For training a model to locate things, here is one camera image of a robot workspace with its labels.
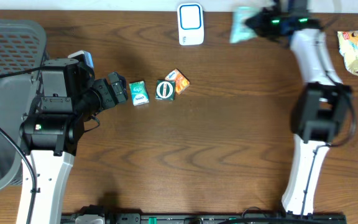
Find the white teal tissue pack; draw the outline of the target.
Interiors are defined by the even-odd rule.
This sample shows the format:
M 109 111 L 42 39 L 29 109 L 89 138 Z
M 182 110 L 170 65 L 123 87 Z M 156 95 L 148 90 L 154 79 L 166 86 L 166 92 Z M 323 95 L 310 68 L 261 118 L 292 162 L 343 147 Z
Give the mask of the white teal tissue pack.
M 132 104 L 134 106 L 149 103 L 149 96 L 144 81 L 130 83 L 129 87 L 131 91 Z

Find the teal snack packet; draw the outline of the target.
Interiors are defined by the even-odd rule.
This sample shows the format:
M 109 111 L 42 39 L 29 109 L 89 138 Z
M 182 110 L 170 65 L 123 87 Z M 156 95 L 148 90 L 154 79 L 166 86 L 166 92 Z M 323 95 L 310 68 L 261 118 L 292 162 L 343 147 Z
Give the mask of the teal snack packet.
M 232 28 L 229 42 L 236 44 L 257 37 L 257 34 L 246 25 L 246 20 L 255 16 L 260 9 L 254 7 L 241 6 L 234 10 L 232 14 Z

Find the dark green round-logo packet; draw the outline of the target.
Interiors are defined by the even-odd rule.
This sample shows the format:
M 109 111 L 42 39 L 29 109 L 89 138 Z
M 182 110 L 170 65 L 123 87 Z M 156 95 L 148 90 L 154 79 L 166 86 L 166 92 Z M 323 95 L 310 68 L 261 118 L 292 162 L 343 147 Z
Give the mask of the dark green round-logo packet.
M 175 99 L 175 82 L 169 80 L 157 80 L 155 99 L 173 101 Z

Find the orange tissue packet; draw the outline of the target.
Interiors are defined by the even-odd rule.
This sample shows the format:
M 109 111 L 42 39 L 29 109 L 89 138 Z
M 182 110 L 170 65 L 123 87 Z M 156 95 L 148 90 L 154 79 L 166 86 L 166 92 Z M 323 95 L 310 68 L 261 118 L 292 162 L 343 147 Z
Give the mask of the orange tissue packet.
M 177 68 L 172 70 L 166 77 L 165 80 L 167 81 L 174 81 L 175 82 L 175 92 L 177 94 L 183 93 L 189 86 L 190 81 L 187 79 L 186 76 L 182 74 Z

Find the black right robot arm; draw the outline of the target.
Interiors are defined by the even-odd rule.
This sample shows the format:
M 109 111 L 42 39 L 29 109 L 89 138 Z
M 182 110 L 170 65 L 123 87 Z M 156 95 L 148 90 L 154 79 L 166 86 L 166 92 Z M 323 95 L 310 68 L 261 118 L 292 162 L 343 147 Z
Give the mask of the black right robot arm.
M 329 56 L 324 27 L 309 17 L 307 1 L 280 1 L 245 21 L 259 37 L 286 38 L 298 63 L 303 90 L 290 115 L 295 151 L 282 197 L 287 214 L 310 219 L 314 194 L 329 150 L 347 143 L 356 132 L 352 88 L 343 84 Z

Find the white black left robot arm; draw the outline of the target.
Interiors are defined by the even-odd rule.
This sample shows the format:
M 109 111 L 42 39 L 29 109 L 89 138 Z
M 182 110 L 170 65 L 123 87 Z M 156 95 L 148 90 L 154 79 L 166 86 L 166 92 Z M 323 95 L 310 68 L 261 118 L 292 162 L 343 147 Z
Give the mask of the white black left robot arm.
M 63 196 L 85 123 L 127 101 L 126 79 L 117 72 L 95 79 L 93 68 L 75 58 L 44 62 L 39 110 L 19 128 L 21 149 L 31 165 L 23 171 L 17 223 L 60 223 Z

